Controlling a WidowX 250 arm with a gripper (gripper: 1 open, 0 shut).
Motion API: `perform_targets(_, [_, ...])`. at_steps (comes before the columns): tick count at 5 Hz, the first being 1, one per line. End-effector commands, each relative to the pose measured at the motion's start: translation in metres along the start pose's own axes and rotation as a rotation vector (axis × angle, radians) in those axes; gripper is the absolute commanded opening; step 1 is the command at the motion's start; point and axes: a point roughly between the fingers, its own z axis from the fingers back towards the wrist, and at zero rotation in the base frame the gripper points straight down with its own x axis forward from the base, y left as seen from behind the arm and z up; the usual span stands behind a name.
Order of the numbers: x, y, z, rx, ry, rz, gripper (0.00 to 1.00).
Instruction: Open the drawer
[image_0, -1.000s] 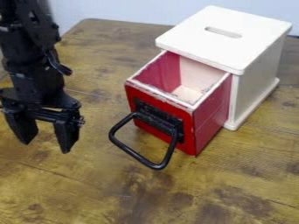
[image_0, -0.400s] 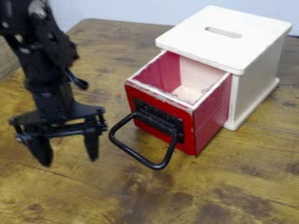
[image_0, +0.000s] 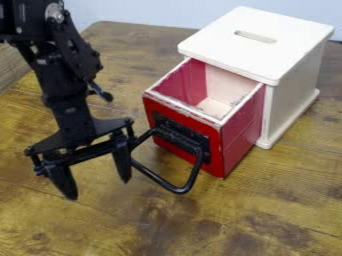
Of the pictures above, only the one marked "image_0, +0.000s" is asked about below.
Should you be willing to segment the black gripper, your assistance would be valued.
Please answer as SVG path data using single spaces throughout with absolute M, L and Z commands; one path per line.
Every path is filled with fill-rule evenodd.
M 132 174 L 128 141 L 134 137 L 134 120 L 96 119 L 86 97 L 86 93 L 68 96 L 43 94 L 43 103 L 52 110 L 59 130 L 25 149 L 35 173 L 47 175 L 63 196 L 72 201 L 79 193 L 71 165 L 111 154 L 124 183 Z

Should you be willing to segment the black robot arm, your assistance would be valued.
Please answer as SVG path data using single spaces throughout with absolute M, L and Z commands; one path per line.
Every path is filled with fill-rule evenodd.
M 25 149 L 33 171 L 49 178 L 69 200 L 78 187 L 69 166 L 107 153 L 123 180 L 131 178 L 130 118 L 92 117 L 87 97 L 112 95 L 94 82 L 103 69 L 99 52 L 83 40 L 63 0 L 0 0 L 0 43 L 15 47 L 35 71 L 41 100 L 52 110 L 59 131 Z

